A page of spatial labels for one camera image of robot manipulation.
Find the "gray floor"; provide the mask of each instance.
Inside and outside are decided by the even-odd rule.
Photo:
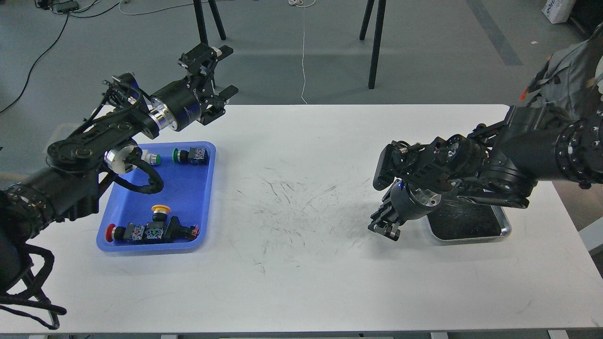
[[[115,3],[103,0],[84,14]],[[122,9],[138,13],[187,3],[130,0]],[[235,50],[216,71],[219,86],[240,89],[231,104],[303,104],[303,70],[309,104],[518,104],[519,94],[552,52],[583,40],[572,25],[550,24],[540,13],[543,3],[388,2],[374,90],[367,89],[374,18],[367,40],[358,40],[366,0],[317,0],[305,10],[286,0],[221,1],[225,42],[204,8],[210,44],[225,43]],[[54,41],[64,21],[64,16],[34,8],[31,1],[0,1],[0,109],[18,96],[32,62]],[[191,6],[141,16],[115,8],[94,18],[70,18],[58,44],[34,69],[23,98],[0,115],[0,174],[18,178],[43,167],[46,146],[65,137],[98,104],[101,80],[133,71],[141,87],[153,92],[183,76],[177,59],[197,43]],[[367,122],[376,133],[388,123],[371,121],[370,112]],[[0,188],[11,183],[0,180]],[[592,190],[594,204],[593,199],[576,202],[582,192],[575,184],[557,188],[578,227],[602,215],[600,186]],[[546,333],[512,337],[523,335],[540,338]],[[453,337],[498,338],[491,332]]]

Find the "white bag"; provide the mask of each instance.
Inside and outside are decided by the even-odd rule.
[[[552,24],[567,21],[576,0],[547,0],[542,13]]]

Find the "power strip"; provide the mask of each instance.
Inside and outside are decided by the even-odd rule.
[[[68,1],[56,4],[52,7],[57,13],[66,14],[80,9],[77,1]]]

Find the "cable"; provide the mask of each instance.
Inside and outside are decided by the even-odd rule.
[[[106,11],[102,11],[102,12],[100,12],[100,13],[98,13],[98,14],[95,14],[95,15],[90,15],[90,16],[77,16],[77,15],[70,14],[70,16],[72,16],[72,17],[79,17],[79,18],[96,17],[96,16],[103,15],[103,14],[107,13],[108,11],[110,11],[110,10],[114,9],[115,7],[117,7],[118,5],[119,5],[119,2],[118,2],[117,4],[115,4],[115,5],[111,6],[111,7],[110,7],[108,10],[106,10]]]
[[[306,90],[306,69],[303,66],[303,58],[305,56],[304,54],[304,50],[306,49],[306,10],[304,9],[303,11],[303,39],[301,41],[301,72],[303,73],[303,87],[301,89],[301,97],[304,103],[306,103],[306,105],[308,104],[308,102],[306,101],[306,99],[303,98],[303,92]]]
[[[27,73],[27,79],[25,80],[25,85],[23,86],[23,89],[21,90],[21,93],[19,94],[19,96],[12,102],[10,103],[10,105],[8,105],[7,107],[3,108],[2,110],[0,110],[0,114],[4,113],[7,109],[9,109],[12,105],[14,105],[17,101],[19,101],[19,99],[21,99],[21,97],[23,96],[23,93],[25,93],[25,89],[27,88],[27,85],[30,82],[30,77],[31,77],[31,72],[34,70],[34,67],[36,67],[36,63],[38,62],[38,60],[40,60],[44,54],[46,54],[48,51],[50,51],[50,49],[57,44],[58,40],[61,39],[61,36],[63,35],[63,32],[65,30],[65,27],[67,27],[67,21],[69,20],[69,16],[67,16],[65,18],[65,23],[63,24],[63,28],[61,28],[61,33],[58,34],[57,39],[52,43],[52,45],[50,45],[50,47],[48,47],[46,49],[46,51],[44,51],[44,53],[40,54],[40,56],[36,59],[36,61],[34,61],[33,65],[31,65],[30,71],[29,73]]]
[[[92,6],[96,5],[99,2],[101,2],[101,0],[94,0],[90,6],[84,7],[84,8],[80,8],[77,11],[73,11],[73,13],[83,13],[83,12],[89,10],[90,8],[92,8]]]
[[[316,3],[316,0],[314,0],[313,3],[309,4],[309,5],[303,5],[303,0],[289,0],[289,5],[291,6],[295,6],[295,7],[299,7],[299,8],[308,8],[312,5],[314,5]]]
[[[233,0],[216,0],[216,1],[233,1]],[[152,13],[157,13],[157,12],[161,12],[161,11],[165,11],[165,10],[170,10],[172,8],[178,8],[178,7],[184,7],[184,6],[191,6],[192,4],[185,4],[185,5],[178,5],[178,6],[172,6],[172,7],[167,7],[167,8],[163,8],[161,10],[156,10],[156,11],[150,11],[150,12],[144,12],[144,13],[126,13],[124,11],[121,10],[121,3],[123,2],[123,0],[119,0],[119,11],[122,14],[125,15],[144,15],[144,14],[152,14]],[[202,4],[207,4],[207,1],[201,1]]]
[[[185,4],[185,5],[172,6],[172,7],[164,8],[164,9],[162,9],[162,10],[150,11],[150,12],[145,12],[145,13],[126,13],[126,12],[124,12],[124,11],[122,11],[122,10],[121,10],[121,3],[122,3],[122,2],[123,2],[123,0],[119,0],[119,2],[118,2],[118,4],[119,4],[119,5],[118,5],[118,8],[119,8],[119,11],[120,11],[122,14],[125,14],[125,15],[143,15],[143,14],[151,14],[151,13],[157,13],[157,12],[161,12],[161,11],[165,11],[165,10],[170,10],[170,9],[172,9],[172,8],[178,8],[178,7],[184,7],[184,6],[190,6],[190,5],[192,5],[192,4]]]

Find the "tripod leg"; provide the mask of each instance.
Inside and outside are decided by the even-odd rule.
[[[377,77],[377,62],[379,61],[379,49],[381,48],[381,33],[383,32],[383,20],[385,17],[385,1],[379,0],[377,6],[377,26],[375,27],[375,40],[373,42],[373,56],[371,57],[371,71],[368,76],[368,88],[375,88]]]
[[[226,33],[224,32],[224,26],[222,26],[222,19],[220,18],[220,13],[218,12],[218,6],[216,6],[216,0],[208,0],[208,3],[209,8],[212,9],[213,20],[216,22],[216,27],[218,27],[220,39],[226,40]]]
[[[197,17],[197,28],[199,29],[199,38],[201,43],[207,45],[207,31],[205,30],[205,20],[203,19],[203,8],[201,8],[201,0],[192,0],[195,7],[195,17]]]
[[[374,3],[375,0],[367,1],[367,9],[364,11],[364,19],[362,20],[362,28],[360,29],[360,40],[364,40],[364,37],[367,36],[368,21],[371,19]]]

